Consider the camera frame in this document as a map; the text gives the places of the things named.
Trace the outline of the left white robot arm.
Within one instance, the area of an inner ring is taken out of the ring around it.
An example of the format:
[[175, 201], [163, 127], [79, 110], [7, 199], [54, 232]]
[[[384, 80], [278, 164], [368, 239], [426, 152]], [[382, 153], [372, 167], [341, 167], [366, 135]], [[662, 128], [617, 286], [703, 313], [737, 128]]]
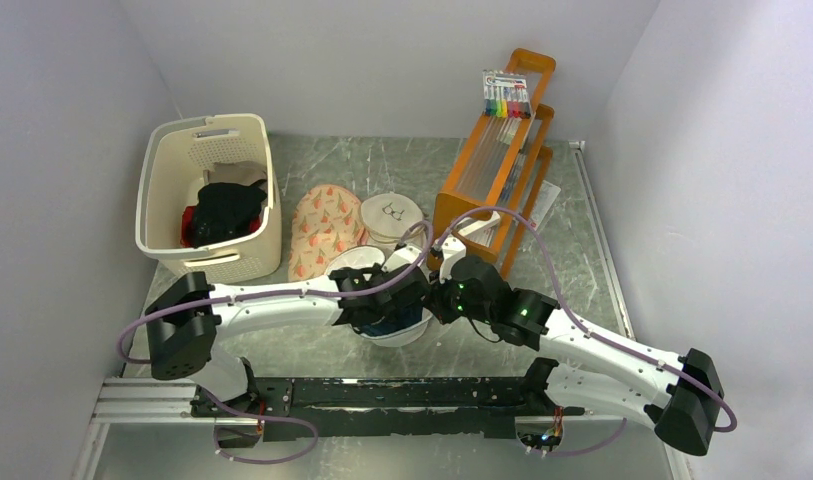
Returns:
[[412, 265], [342, 268], [309, 280], [263, 286], [211, 284], [202, 272], [171, 284], [144, 316], [153, 379], [190, 379], [231, 414], [255, 409], [248, 361], [222, 342], [268, 329], [347, 325], [376, 339], [409, 343], [424, 322], [430, 283]]

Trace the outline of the dark blue bra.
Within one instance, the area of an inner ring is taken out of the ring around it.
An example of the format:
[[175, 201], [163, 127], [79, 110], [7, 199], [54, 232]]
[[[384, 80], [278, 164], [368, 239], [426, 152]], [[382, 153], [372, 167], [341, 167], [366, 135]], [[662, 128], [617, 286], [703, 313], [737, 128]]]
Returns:
[[408, 319], [388, 319], [381, 320], [376, 324], [365, 325], [360, 328], [360, 333], [369, 337], [381, 337], [396, 334], [412, 327], [415, 321]]

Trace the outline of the white mesh laundry bag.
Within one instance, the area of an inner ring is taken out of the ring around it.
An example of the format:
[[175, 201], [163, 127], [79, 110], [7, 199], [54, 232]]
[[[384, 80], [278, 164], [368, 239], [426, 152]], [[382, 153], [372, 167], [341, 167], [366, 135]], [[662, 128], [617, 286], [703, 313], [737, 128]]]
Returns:
[[[339, 254], [325, 269], [325, 275], [342, 268], [360, 269], [371, 267], [375, 264], [383, 265], [386, 261], [385, 253], [375, 246], [358, 246]], [[427, 310], [420, 310], [418, 313], [403, 313], [399, 316], [405, 322], [404, 326], [395, 326], [391, 333], [371, 333], [369, 328], [360, 330], [353, 327], [354, 332], [365, 340], [373, 344], [386, 347], [398, 348], [408, 345], [418, 340], [426, 331], [430, 313]]]

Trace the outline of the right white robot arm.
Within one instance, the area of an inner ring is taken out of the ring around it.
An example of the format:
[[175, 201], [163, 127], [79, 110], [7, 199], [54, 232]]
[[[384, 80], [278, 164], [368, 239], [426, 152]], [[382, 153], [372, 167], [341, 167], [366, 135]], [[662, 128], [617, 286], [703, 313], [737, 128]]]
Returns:
[[707, 353], [677, 354], [618, 335], [556, 299], [511, 287], [475, 255], [436, 254], [430, 268], [430, 309], [441, 322], [482, 323], [498, 340], [551, 360], [547, 377], [521, 389], [530, 412], [544, 414], [557, 403], [588, 406], [648, 426], [663, 443], [693, 456], [707, 455], [713, 435], [735, 427], [734, 419], [717, 424], [732, 411]]

